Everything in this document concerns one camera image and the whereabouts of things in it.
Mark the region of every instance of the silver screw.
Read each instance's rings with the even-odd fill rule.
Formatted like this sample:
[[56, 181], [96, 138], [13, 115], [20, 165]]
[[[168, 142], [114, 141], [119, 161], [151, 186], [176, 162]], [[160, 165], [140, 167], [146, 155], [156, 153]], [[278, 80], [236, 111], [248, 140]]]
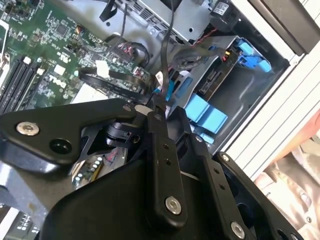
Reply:
[[40, 132], [39, 127], [35, 123], [28, 122], [28, 121], [20, 122], [16, 126], [16, 130], [20, 134], [26, 135], [26, 136], [35, 136]]
[[226, 162], [229, 162], [230, 161], [230, 159], [228, 158], [228, 156], [227, 155], [222, 155], [222, 158], [223, 158], [223, 160], [225, 160]]
[[181, 204], [173, 196], [170, 196], [165, 200], [165, 206], [174, 215], [179, 215], [181, 213]]
[[151, 35], [154, 35], [156, 33], [156, 30], [154, 28], [152, 28], [149, 32]]
[[202, 138], [200, 137], [200, 136], [195, 136], [195, 139], [198, 141], [198, 142], [200, 142], [200, 143], [202, 143], [203, 142], [203, 140], [202, 140]]
[[131, 107], [129, 107], [128, 105], [123, 105], [123, 109], [128, 112], [131, 112]]
[[242, 227], [235, 221], [231, 223], [231, 229], [233, 233], [240, 239], [245, 239], [245, 231], [242, 229]]
[[293, 233], [291, 234], [291, 238], [292, 238], [293, 240], [299, 240], [299, 239], [297, 238], [297, 236], [294, 235]]
[[158, 119], [159, 121], [161, 121], [161, 116], [160, 116], [159, 114], [154, 115], [154, 117], [155, 117], [156, 119]]

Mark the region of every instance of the black cable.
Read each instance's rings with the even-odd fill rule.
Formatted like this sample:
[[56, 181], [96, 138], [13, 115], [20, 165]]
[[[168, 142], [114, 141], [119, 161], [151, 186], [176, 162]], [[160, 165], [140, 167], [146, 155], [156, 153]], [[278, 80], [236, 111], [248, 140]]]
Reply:
[[121, 87], [118, 87], [106, 80], [103, 80], [101, 78], [87, 75], [83, 72], [79, 72], [79, 79], [84, 81], [86, 84], [92, 86], [93, 88], [102, 88], [107, 91], [113, 92], [121, 97], [124, 97], [126, 99], [130, 99], [136, 103], [145, 105], [149, 101], [149, 97], [142, 95], [137, 92], [133, 92]]
[[179, 50], [174, 55], [171, 65], [177, 71], [190, 70], [203, 64], [209, 57], [222, 58], [225, 54], [226, 50], [221, 47], [212, 50], [202, 47], [188, 47]]
[[[82, 67], [79, 69], [80, 73], [83, 74], [97, 74], [97, 68], [96, 67]], [[140, 78], [137, 78], [135, 76], [129, 75], [129, 74], [125, 74], [125, 73], [121, 73], [118, 71], [112, 71], [109, 70], [109, 76], [110, 78], [113, 79], [118, 79], [118, 80], [122, 80], [122, 81], [127, 81], [129, 83], [132, 83], [134, 85], [137, 85], [139, 87], [141, 87], [142, 89], [146, 88], [146, 83], [141, 80]]]
[[148, 49], [141, 43], [139, 42], [129, 42], [129, 44], [136, 50], [140, 50], [141, 52], [144, 53], [144, 59], [140, 63], [141, 67], [145, 68], [149, 62], [150, 62], [150, 54], [148, 52]]
[[168, 51], [168, 44], [169, 44], [169, 40], [170, 40], [171, 31], [174, 26], [174, 17], [175, 17], [174, 1], [170, 0], [170, 3], [171, 3], [171, 11], [172, 11], [171, 22], [170, 22], [170, 26], [169, 26], [169, 28], [163, 38], [163, 41], [161, 43], [161, 53], [160, 53], [161, 64], [162, 64], [162, 75], [163, 75], [162, 95], [164, 97], [167, 96], [169, 84], [170, 84], [167, 51]]
[[114, 45], [112, 45], [111, 47], [108, 47], [108, 48], [107, 48], [106, 50], [104, 50], [104, 51], [95, 51], [95, 50], [93, 50], [93, 49], [90, 49], [90, 48], [86, 45], [85, 41], [83, 40], [82, 35], [81, 35], [82, 33], [80, 32], [80, 33], [78, 34], [78, 38], [79, 38], [82, 46], [85, 48], [85, 50], [87, 50], [88, 52], [93, 53], [93, 54], [106, 54], [106, 53], [109, 53], [109, 52], [113, 51], [116, 47], [118, 47], [118, 45], [120, 44], [120, 42], [121, 42], [121, 40], [122, 40], [122, 38], [123, 38], [123, 36], [124, 36], [124, 34], [125, 34], [127, 15], [128, 15], [128, 4], [125, 4], [124, 13], [123, 13], [123, 22], [122, 22], [121, 34], [120, 34], [117, 42], [116, 42]]
[[117, 4], [115, 4], [115, 1], [116, 0], [109, 0], [109, 2], [106, 4], [104, 10], [102, 11], [102, 13], [100, 15], [100, 19], [102, 22], [109, 20], [110, 18], [112, 18], [114, 15], [117, 14], [118, 6], [117, 6]]
[[130, 52], [129, 53], [126, 53], [125, 52], [125, 48], [133, 48], [134, 50], [139, 50], [139, 51], [141, 51], [141, 52], [143, 52], [143, 54], [144, 54], [144, 56], [143, 56], [143, 61], [141, 62], [141, 63], [139, 63], [139, 65], [142, 67], [142, 68], [145, 68], [145, 67], [147, 67], [147, 65], [149, 64], [149, 62], [150, 62], [150, 54], [149, 54], [149, 52], [148, 52], [148, 49], [143, 45], [143, 44], [141, 44], [141, 43], [139, 43], [139, 42], [134, 42], [134, 41], [127, 41], [127, 42], [124, 42], [124, 43], [122, 43], [122, 44], [120, 44], [119, 46], [118, 46], [118, 48], [120, 49], [120, 50], [122, 50], [125, 54], [127, 54], [127, 55], [129, 55], [131, 58], [132, 58], [132, 60], [133, 61], [135, 61], [135, 59], [137, 58], [137, 57], [139, 57], [139, 52], [138, 51], [136, 51], [136, 53], [138, 54], [136, 54], [136, 56], [132, 56], [131, 54], [130, 54]]

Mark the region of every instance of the ram slot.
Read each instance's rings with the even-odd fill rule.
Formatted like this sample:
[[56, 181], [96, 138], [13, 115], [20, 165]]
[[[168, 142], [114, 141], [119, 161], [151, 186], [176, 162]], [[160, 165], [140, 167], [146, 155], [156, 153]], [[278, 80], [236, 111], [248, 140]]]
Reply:
[[23, 63], [23, 57], [22, 56], [18, 56], [14, 62], [13, 62], [13, 67], [11, 67], [11, 69], [9, 70], [9, 74], [8, 76], [5, 78], [5, 80], [3, 81], [3, 85], [1, 86], [1, 93], [0, 93], [0, 106], [3, 98], [5, 96], [5, 94], [8, 92], [9, 90], [9, 85], [11, 83], [11, 80], [14, 78], [15, 74], [17, 73], [17, 71], [20, 69], [20, 66]]
[[41, 76], [40, 75], [36, 75], [34, 80], [31, 82], [31, 84], [26, 89], [26, 91], [24, 93], [24, 96], [22, 97], [22, 101], [20, 101], [20, 103], [16, 107], [15, 111], [22, 111], [22, 110], [28, 109], [28, 106], [30, 105], [32, 99], [36, 95], [37, 90], [38, 90], [38, 88], [40, 86], [40, 83], [44, 79], [45, 75], [46, 74], [43, 74]]
[[10, 99], [14, 97], [13, 93], [17, 85], [20, 83], [21, 79], [25, 76], [25, 72], [29, 68], [29, 64], [30, 64], [29, 62], [27, 62], [26, 60], [23, 60], [23, 62], [21, 62], [17, 68], [13, 69], [14, 74], [10, 75], [10, 78], [7, 80], [8, 85], [5, 87], [6, 91], [1, 98], [0, 114], [3, 114], [5, 112], [5, 109], [7, 108], [10, 102]]
[[28, 86], [32, 83], [32, 81], [35, 78], [35, 75], [37, 74], [38, 64], [32, 63], [22, 78], [19, 80], [18, 85], [16, 86], [13, 95], [11, 96], [11, 99], [9, 103], [7, 104], [6, 109], [4, 110], [4, 114], [13, 112], [16, 108], [19, 102], [23, 99], [23, 96], [25, 95], [25, 91], [28, 88]]

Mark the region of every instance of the motherboard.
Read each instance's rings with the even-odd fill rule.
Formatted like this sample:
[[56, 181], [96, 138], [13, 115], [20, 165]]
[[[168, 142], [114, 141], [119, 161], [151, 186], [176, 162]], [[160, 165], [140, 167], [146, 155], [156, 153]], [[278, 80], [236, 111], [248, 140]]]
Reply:
[[[115, 72], [148, 81], [150, 74], [67, 17], [48, 0], [0, 0], [0, 114], [70, 104], [84, 84], [78, 69], [106, 61]], [[109, 78], [133, 92], [139, 86]], [[117, 98], [104, 90], [103, 99]]]

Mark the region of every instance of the red wire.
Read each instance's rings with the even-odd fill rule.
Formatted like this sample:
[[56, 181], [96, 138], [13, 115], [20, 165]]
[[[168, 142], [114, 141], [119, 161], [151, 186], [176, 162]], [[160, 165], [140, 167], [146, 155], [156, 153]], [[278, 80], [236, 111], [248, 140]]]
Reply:
[[202, 38], [198, 39], [193, 45], [202, 43], [207, 37], [210, 37], [211, 34], [213, 34], [215, 31], [217, 31], [217, 29], [213, 29], [211, 30], [207, 35], [203, 36]]

